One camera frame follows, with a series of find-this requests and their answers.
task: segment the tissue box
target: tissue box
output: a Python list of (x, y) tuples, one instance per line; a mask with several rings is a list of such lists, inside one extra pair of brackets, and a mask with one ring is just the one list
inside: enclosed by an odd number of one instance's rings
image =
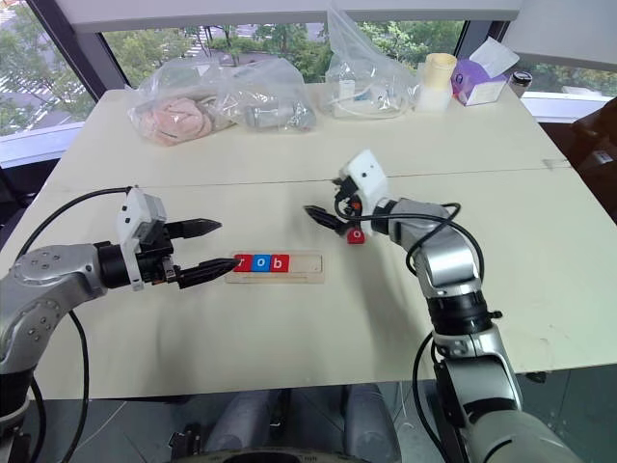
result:
[(489, 77), (484, 68), (471, 60), (459, 60), (452, 72), (454, 95), (466, 106), (496, 101), (506, 81), (503, 74)]

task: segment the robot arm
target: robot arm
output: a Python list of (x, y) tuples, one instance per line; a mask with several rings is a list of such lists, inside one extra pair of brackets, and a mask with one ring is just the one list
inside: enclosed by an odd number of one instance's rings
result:
[(158, 198), (133, 188), (119, 216), (121, 244), (47, 246), (17, 260), (0, 281), (0, 428), (18, 422), (28, 406), (33, 371), (60, 320), (108, 288), (214, 280), (236, 259), (214, 259), (182, 270), (172, 262), (172, 239), (221, 227), (206, 219), (166, 224)]
[[(306, 206), (317, 223), (339, 234), (360, 223), (364, 233), (385, 234), (412, 251), (433, 340), (443, 357), (434, 365), (438, 393), (464, 443), (462, 453), (474, 463), (580, 462), (542, 422), (522, 411), (519, 384), (492, 321), (501, 313), (490, 313), (482, 295), (474, 255), (479, 248), (474, 251), (462, 228), (450, 225), (447, 208), (390, 198), (386, 176), (369, 150), (343, 167), (334, 183), (336, 212), (348, 222)], [(347, 204), (344, 211), (340, 203)]]

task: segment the clear plastic bag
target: clear plastic bag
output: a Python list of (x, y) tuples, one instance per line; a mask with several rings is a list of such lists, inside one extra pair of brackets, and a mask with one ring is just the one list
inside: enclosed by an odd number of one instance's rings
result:
[(315, 127), (305, 81), (287, 60), (265, 60), (230, 70), (233, 75), (219, 93), (220, 114), (256, 130)]
[(178, 58), (165, 63), (137, 90), (129, 89), (128, 117), (144, 137), (165, 146), (229, 127), (216, 109), (225, 81), (218, 63)]
[(332, 3), (328, 33), (334, 55), (320, 96), (323, 111), (350, 119), (394, 118), (407, 111), (416, 80), (405, 66), (382, 54)]

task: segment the black cable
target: black cable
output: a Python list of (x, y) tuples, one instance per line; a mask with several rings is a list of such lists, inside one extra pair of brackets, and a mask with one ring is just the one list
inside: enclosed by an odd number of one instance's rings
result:
[(30, 237), (26, 240), (24, 245), (21, 247), (21, 249), (19, 250), (19, 253), (17, 254), (17, 258), (15, 260), (19, 259), (20, 257), (22, 257), (24, 254), (28, 252), (28, 250), (30, 249), (30, 246), (32, 246), (32, 243), (34, 243), (35, 239), (39, 237), (42, 231), (45, 230), (49, 226), (49, 224), (51, 224), (60, 214), (70, 209), (74, 205), (79, 204), (82, 201), (86, 201), (89, 198), (94, 198), (95, 196), (110, 195), (112, 193), (128, 193), (131, 188), (132, 188), (131, 186), (125, 186), (123, 188), (105, 188), (102, 190), (96, 190), (90, 193), (86, 193), (85, 195), (82, 195), (78, 198), (75, 198), (72, 201), (69, 201), (68, 203), (66, 203), (59, 209), (57, 209), (49, 217), (47, 217), (45, 220), (42, 221), (42, 223), (37, 227), (36, 230), (32, 232)]
[[(17, 253), (17, 258), (15, 259), (15, 261), (17, 261), (19, 258), (24, 256), (28, 252), (32, 244), (39, 237), (42, 231), (45, 230), (49, 226), (49, 224), (51, 224), (55, 219), (58, 218), (58, 216), (60, 216), (62, 213), (64, 213), (65, 211), (73, 207), (74, 205), (82, 203), (83, 201), (86, 201), (90, 198), (94, 198), (96, 196), (111, 195), (115, 193), (127, 194), (131, 190), (131, 188), (132, 188), (131, 186), (125, 186), (122, 188), (104, 188), (102, 190), (95, 190), (90, 193), (86, 193), (85, 195), (79, 196), (75, 198), (74, 200), (69, 201), (65, 205), (59, 207), (49, 217), (47, 217), (44, 221), (42, 221), (42, 223), (32, 232), (30, 237), (26, 240), (24, 245), (19, 250), (19, 253)], [(65, 454), (65, 457), (62, 459), (63, 462), (69, 461), (69, 459), (72, 457), (73, 453), (75, 452), (75, 449), (77, 448), (77, 444), (79, 444), (79, 440), (81, 439), (81, 435), (84, 431), (84, 426), (86, 425), (86, 418), (88, 417), (88, 400), (90, 397), (90, 362), (88, 359), (88, 341), (86, 340), (86, 333), (84, 332), (84, 327), (81, 325), (79, 318), (77, 318), (77, 315), (75, 314), (74, 311), (69, 311), (68, 316), (70, 317), (73, 324), (75, 325), (75, 328), (77, 329), (77, 333), (79, 334), (79, 340), (81, 342), (81, 353), (82, 353), (83, 362), (84, 362), (84, 393), (82, 396), (81, 411), (79, 414), (79, 423), (77, 424), (77, 429), (75, 430), (75, 434), (70, 443), (70, 446), (68, 447), (67, 453)], [(39, 385), (37, 385), (34, 377), (32, 380), (32, 386), (33, 386), (33, 393), (35, 394), (35, 400), (37, 401), (37, 407), (39, 409), (39, 416), (40, 416), (39, 438), (37, 439), (37, 445), (35, 446), (35, 450), (33, 451), (33, 459), (31, 460), (34, 462), (35, 456), (36, 457), (39, 456), (37, 454), (37, 448), (39, 446), (42, 448), (42, 441), (44, 440), (45, 430), (43, 431), (41, 430), (46, 427), (46, 414), (45, 414), (44, 402), (42, 401), (42, 394), (40, 393)]]
[(454, 212), (452, 212), (450, 215), (447, 216), (447, 220), (445, 222), (441, 222), (430, 232), (422, 236), (418, 241), (416, 241), (412, 245), (411, 248), (409, 248), (409, 251), (407, 251), (407, 256), (405, 257), (405, 265), (407, 265), (407, 268), (409, 269), (410, 272), (412, 272), (412, 274), (414, 274), (414, 276), (416, 276), (416, 270), (414, 269), (414, 266), (412, 265), (412, 258), (413, 258), (414, 252), (417, 249), (419, 249), (420, 246), (422, 246), (426, 241), (431, 239), (433, 236), (435, 236), (437, 233), (439, 233), (441, 230), (443, 230), (445, 227), (451, 224), (454, 218), (461, 211), (461, 205), (458, 203), (442, 204), (442, 207), (454, 207)]
[(412, 393), (414, 394), (414, 404), (416, 405), (417, 416), (420, 418), (422, 427), (424, 427), (424, 430), (428, 434), (428, 437), (430, 437), (431, 441), (433, 441), (433, 444), (435, 444), (435, 447), (437, 448), (440, 455), (442, 456), (443, 461), (445, 463), (451, 463), (450, 457), (445, 452), (442, 442), (440, 441), (437, 434), (435, 434), (435, 432), (431, 428), (431, 425), (426, 420), (426, 416), (424, 415), (424, 410), (422, 410), (422, 404), (420, 403), (420, 394), (419, 394), (418, 387), (417, 387), (417, 370), (420, 365), (420, 359), (422, 358), (422, 352), (424, 352), (426, 345), (432, 338), (433, 338), (433, 333), (431, 332), (428, 334), (426, 338), (424, 338), (424, 340), (422, 341), (422, 344), (417, 349), (416, 357), (414, 358), (414, 369), (412, 371)]
[(67, 463), (73, 456), (75, 449), (77, 449), (77, 444), (79, 444), (79, 440), (81, 439), (81, 435), (84, 432), (86, 417), (88, 416), (88, 399), (90, 394), (90, 362), (88, 360), (88, 343), (86, 341), (86, 333), (84, 333), (84, 327), (81, 326), (79, 318), (77, 318), (74, 311), (70, 311), (68, 316), (70, 316), (70, 319), (73, 320), (75, 328), (77, 328), (77, 331), (79, 332), (79, 340), (81, 341), (81, 352), (84, 358), (84, 393), (81, 399), (79, 423), (77, 424), (77, 429), (75, 430), (73, 440), (71, 441), (70, 446), (68, 446), (67, 453), (62, 459), (63, 463)]
[(431, 342), (431, 360), (433, 361), (433, 365), (439, 363), (437, 360), (437, 346), (435, 345), (435, 340)]
[(473, 247), (477, 257), (478, 257), (478, 273), (480, 276), (480, 280), (484, 280), (484, 254), (482, 253), (482, 249), (480, 248), (480, 244), (473, 237), (473, 235), (465, 229), (463, 226), (457, 224), (456, 222), (452, 222), (449, 217), (440, 217), (438, 215), (431, 214), (413, 214), (413, 213), (398, 213), (398, 214), (377, 214), (377, 215), (363, 215), (363, 216), (352, 216), (344, 214), (338, 205), (338, 201), (335, 201), (335, 211), (338, 217), (341, 219), (349, 220), (349, 221), (357, 221), (363, 222), (367, 220), (386, 220), (386, 219), (420, 219), (420, 220), (432, 220), (433, 222), (439, 222), (440, 224), (446, 222), (446, 224), (452, 229), (459, 232), (462, 236), (464, 236), (471, 246)]
[(35, 449), (32, 452), (32, 457), (30, 458), (30, 463), (35, 463), (39, 459), (42, 445), (45, 442), (45, 433), (47, 432), (47, 414), (45, 413), (45, 404), (42, 401), (42, 394), (40, 393), (39, 384), (34, 376), (32, 377), (32, 382), (30, 383), (30, 389), (32, 389), (32, 394), (35, 396), (37, 410), (39, 411), (39, 435), (37, 436), (37, 444), (35, 445)]

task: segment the white cord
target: white cord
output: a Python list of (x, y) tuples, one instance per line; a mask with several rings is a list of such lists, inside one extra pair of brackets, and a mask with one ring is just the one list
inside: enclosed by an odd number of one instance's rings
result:
[[(341, 111), (345, 111), (346, 113), (349, 114), (353, 114), (354, 116), (359, 116), (361, 118), (369, 118), (369, 119), (392, 119), (396, 116), (394, 116), (392, 114), (392, 111), (390, 109), (384, 111), (384, 110), (378, 110), (378, 112), (376, 113), (358, 113), (356, 111), (351, 111), (350, 109), (347, 109), (345, 107), (343, 107), (340, 103), (337, 103), (336, 106), (338, 107), (338, 109), (340, 109)], [(392, 106), (392, 108), (394, 108), (394, 112), (398, 112), (399, 109)]]
[(403, 397), (403, 382), (402, 381), (398, 382), (398, 390), (401, 395), (401, 405), (403, 406), (403, 415), (405, 415), (405, 420), (406, 420), (407, 419), (407, 407), (405, 407), (405, 398)]
[(334, 98), (334, 99), (330, 100), (329, 102), (327, 102), (326, 105), (331, 105), (331, 104), (334, 104), (334, 103), (340, 103), (341, 101), (345, 101), (346, 99), (353, 99), (353, 98), (357, 98), (358, 96), (362, 96), (366, 92), (368, 92), (373, 85), (374, 84), (368, 84), (366, 87), (364, 87), (364, 90), (362, 90), (361, 92), (357, 92), (356, 94), (349, 95), (346, 98)]
[(126, 405), (126, 400), (123, 403), (120, 404), (120, 406), (116, 409), (116, 411), (114, 413), (112, 413), (107, 420), (105, 420), (105, 422), (100, 426), (99, 429), (97, 429), (95, 432), (93, 432), (88, 437), (88, 439), (86, 439), (85, 441), (83, 441), (81, 444), (79, 444), (77, 446), (77, 448), (75, 449), (75, 453), (78, 450), (80, 450), (82, 447), (84, 447), (86, 444), (88, 444), (93, 438), (95, 438), (100, 433), (100, 431), (102, 431), (105, 428), (105, 426), (107, 426), (107, 424), (109, 424), (111, 422), (111, 420), (116, 417), (116, 415), (120, 412), (120, 410), (122, 408), (124, 408), (124, 405)]

